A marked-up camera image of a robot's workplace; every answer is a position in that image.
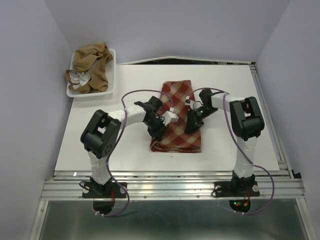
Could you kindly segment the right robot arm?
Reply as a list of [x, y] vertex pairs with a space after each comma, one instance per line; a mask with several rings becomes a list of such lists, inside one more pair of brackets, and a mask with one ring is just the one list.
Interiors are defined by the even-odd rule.
[[232, 177], [214, 182], [212, 196], [231, 198], [260, 195], [254, 173], [254, 157], [258, 138], [265, 128], [265, 121], [255, 97], [232, 97], [229, 93], [213, 88], [202, 88], [200, 106], [190, 96], [185, 99], [187, 123], [184, 132], [191, 134], [204, 125], [204, 119], [223, 110], [226, 124], [236, 145], [236, 160]]

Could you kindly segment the red plaid skirt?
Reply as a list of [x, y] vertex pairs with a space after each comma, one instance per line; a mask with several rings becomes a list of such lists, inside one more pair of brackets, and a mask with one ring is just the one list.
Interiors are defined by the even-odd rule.
[[194, 100], [192, 82], [190, 80], [166, 81], [162, 85], [160, 100], [163, 110], [174, 108], [178, 116], [177, 122], [169, 123], [160, 141], [153, 139], [150, 143], [152, 152], [162, 153], [200, 153], [201, 132], [185, 133], [187, 126], [187, 112], [190, 106], [185, 104], [186, 99]]

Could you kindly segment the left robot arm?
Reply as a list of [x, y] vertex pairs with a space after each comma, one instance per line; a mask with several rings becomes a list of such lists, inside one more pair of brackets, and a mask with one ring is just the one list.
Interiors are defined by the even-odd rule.
[[162, 106], [161, 100], [153, 96], [147, 102], [135, 102], [126, 110], [107, 113], [99, 109], [93, 114], [80, 137], [91, 164], [89, 181], [79, 183], [84, 199], [126, 197], [127, 183], [115, 183], [107, 170], [109, 157], [120, 132], [132, 124], [144, 123], [151, 138], [161, 140], [167, 128], [165, 120], [158, 115]]

